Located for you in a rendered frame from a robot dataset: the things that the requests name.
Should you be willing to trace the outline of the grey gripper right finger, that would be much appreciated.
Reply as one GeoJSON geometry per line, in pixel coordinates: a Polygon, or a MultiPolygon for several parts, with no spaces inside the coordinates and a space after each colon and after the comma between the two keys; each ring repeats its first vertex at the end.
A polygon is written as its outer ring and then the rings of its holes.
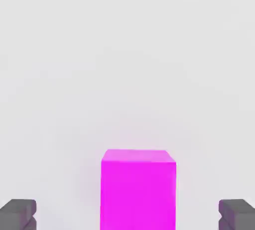
{"type": "Polygon", "coordinates": [[[255,230],[255,208],[243,199],[219,201],[219,230],[255,230]]]}

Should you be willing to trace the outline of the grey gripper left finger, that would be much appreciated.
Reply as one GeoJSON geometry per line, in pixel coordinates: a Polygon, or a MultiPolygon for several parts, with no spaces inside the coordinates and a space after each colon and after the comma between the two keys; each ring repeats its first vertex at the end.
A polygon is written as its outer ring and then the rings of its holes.
{"type": "Polygon", "coordinates": [[[33,199],[11,199],[0,208],[0,230],[37,230],[33,199]]]}

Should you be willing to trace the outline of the small magenta cube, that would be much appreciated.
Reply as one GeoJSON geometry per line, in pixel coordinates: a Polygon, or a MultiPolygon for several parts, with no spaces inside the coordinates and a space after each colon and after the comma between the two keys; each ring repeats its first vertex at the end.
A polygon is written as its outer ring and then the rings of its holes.
{"type": "Polygon", "coordinates": [[[165,150],[105,152],[100,230],[176,230],[176,162],[165,150]]]}

